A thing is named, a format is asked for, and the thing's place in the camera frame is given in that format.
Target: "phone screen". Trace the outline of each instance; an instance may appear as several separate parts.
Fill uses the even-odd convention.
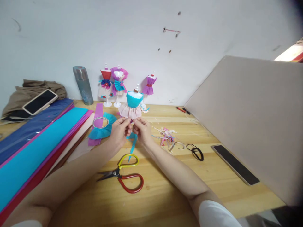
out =
[[[54,97],[56,97],[56,95],[47,90],[42,95],[27,104],[24,108],[30,113],[34,114]]]
[[[213,146],[213,148],[235,169],[235,171],[246,180],[249,185],[254,185],[259,181],[241,162],[239,162],[225,147],[222,145]]]

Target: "wooden desk surface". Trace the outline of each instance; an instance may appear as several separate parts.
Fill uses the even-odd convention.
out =
[[[94,110],[97,103],[85,106],[82,101],[77,101],[76,107]],[[174,129],[178,132],[175,136],[179,141],[192,143],[201,149],[204,154],[202,162],[195,159],[189,150],[179,150],[179,145],[173,149],[173,155],[195,171],[236,218],[285,205],[264,184],[244,184],[211,149],[211,145],[221,144],[220,141],[203,126],[190,121],[190,118],[194,119],[192,115],[186,114],[187,118],[175,106],[148,107],[149,112],[142,113],[142,116],[152,126]],[[104,107],[104,112],[117,116],[118,109]],[[11,128],[15,130],[17,126],[1,126],[0,133],[11,132]],[[155,129],[152,129],[152,134],[159,135]],[[100,170],[115,169],[120,158],[130,152],[131,146],[132,143],[127,141]],[[95,175],[58,208],[49,226],[198,226],[187,200],[138,142],[134,154],[140,159],[139,165],[121,171],[124,175],[140,173],[143,176],[144,186],[140,192],[127,193],[116,178],[96,183],[99,176]],[[124,182],[127,187],[134,188],[139,184],[139,179]]]

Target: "white sleeve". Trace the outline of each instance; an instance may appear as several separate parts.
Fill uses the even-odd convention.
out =
[[[241,227],[237,219],[221,204],[205,200],[199,206],[201,227]]]
[[[42,225],[36,220],[28,220],[15,224],[12,227],[42,227]]]

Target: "thermos bottle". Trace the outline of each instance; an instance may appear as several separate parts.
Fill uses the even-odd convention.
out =
[[[91,86],[89,85],[86,68],[83,66],[74,66],[73,72],[77,81],[77,85],[85,105],[94,103],[92,98]]]

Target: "red scissors handle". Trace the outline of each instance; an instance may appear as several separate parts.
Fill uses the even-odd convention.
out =
[[[140,177],[141,183],[138,187],[136,187],[135,189],[129,189],[125,186],[125,184],[123,183],[122,180],[124,179],[129,179],[129,178],[133,178],[133,177]],[[118,178],[118,181],[120,182],[120,184],[122,185],[122,187],[124,188],[125,191],[127,191],[128,193],[137,193],[138,191],[140,191],[143,187],[144,184],[144,180],[143,177],[140,174],[130,174],[130,175],[126,175],[126,176],[121,176],[121,178]]]

